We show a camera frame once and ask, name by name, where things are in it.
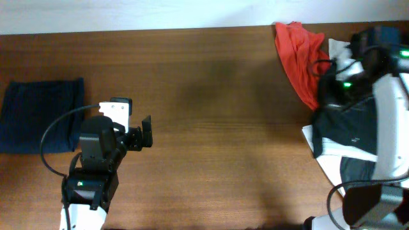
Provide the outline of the black shorts white lining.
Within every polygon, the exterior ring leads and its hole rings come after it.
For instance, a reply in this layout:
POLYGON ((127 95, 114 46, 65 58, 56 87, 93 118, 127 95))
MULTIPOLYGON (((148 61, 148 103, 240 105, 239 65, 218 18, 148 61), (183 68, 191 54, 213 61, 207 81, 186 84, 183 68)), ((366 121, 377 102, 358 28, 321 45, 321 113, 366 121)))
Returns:
MULTIPOLYGON (((323 154, 323 139, 330 139, 344 146, 352 146, 377 155, 377 115, 374 98, 350 107, 345 111, 318 108, 311 118, 313 128, 313 157, 323 154)), ((343 157, 339 172, 341 181, 370 180, 375 163, 343 157)))

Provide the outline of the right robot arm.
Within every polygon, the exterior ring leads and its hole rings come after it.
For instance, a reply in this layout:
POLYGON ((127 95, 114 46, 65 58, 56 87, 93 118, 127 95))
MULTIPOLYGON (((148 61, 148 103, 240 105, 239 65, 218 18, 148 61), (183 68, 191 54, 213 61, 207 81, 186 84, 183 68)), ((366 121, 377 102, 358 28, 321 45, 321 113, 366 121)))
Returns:
POLYGON ((331 40, 319 107, 302 132, 333 184, 303 229, 408 228, 408 46, 395 27, 375 26, 348 43, 331 40))

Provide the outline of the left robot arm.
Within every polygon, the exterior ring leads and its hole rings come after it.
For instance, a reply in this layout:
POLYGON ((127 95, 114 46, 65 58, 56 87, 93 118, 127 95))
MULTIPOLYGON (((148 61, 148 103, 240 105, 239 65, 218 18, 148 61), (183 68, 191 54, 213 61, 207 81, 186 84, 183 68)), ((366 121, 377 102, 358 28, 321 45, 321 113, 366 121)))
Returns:
POLYGON ((117 170, 128 151, 153 145, 151 117, 142 126, 125 127, 107 116, 81 125, 82 151, 73 157, 62 182, 60 229, 101 229, 119 185, 117 170))

